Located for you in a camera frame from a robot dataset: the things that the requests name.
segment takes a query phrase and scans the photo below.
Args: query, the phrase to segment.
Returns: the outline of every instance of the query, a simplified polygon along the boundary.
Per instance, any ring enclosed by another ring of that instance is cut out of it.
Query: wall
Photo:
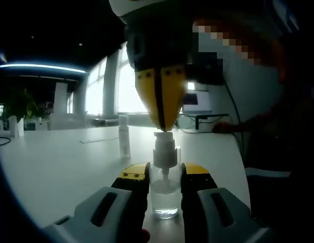
[[[274,68],[251,65],[235,53],[232,47],[222,44],[222,40],[210,39],[210,34],[199,33],[199,52],[214,52],[223,59],[223,74],[235,99],[242,121],[270,109],[281,96],[283,87],[279,85]],[[238,119],[225,86],[209,86],[210,102],[215,113],[228,113],[232,123]],[[245,135],[245,152],[249,134]]]

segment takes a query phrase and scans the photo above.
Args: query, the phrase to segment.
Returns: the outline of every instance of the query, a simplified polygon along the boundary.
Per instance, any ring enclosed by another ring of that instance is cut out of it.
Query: hand
[[[226,122],[219,122],[214,125],[212,131],[214,133],[233,133],[235,129],[235,125]]]

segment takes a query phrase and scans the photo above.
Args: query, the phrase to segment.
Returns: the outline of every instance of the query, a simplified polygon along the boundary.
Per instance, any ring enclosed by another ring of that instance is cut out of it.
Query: clear liquid
[[[172,180],[156,180],[150,186],[152,212],[161,219],[177,215],[180,205],[180,183]]]

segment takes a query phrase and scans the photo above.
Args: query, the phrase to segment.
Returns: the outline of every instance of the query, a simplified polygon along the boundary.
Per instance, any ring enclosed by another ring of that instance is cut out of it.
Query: bottle cap
[[[119,115],[119,126],[127,126],[129,124],[128,115]]]

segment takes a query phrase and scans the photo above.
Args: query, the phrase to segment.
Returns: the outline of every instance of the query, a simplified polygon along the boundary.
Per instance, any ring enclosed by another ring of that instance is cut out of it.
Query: table surface
[[[155,128],[130,127],[130,160],[120,158],[118,127],[59,131],[25,131],[21,138],[0,147],[7,180],[39,227],[65,215],[103,186],[110,186],[130,164],[152,162]],[[235,138],[225,134],[186,134],[173,130],[181,147],[181,162],[206,168],[218,187],[227,188],[250,207],[248,184]],[[150,195],[143,224],[150,242],[184,242],[181,211],[178,217],[152,216]]]

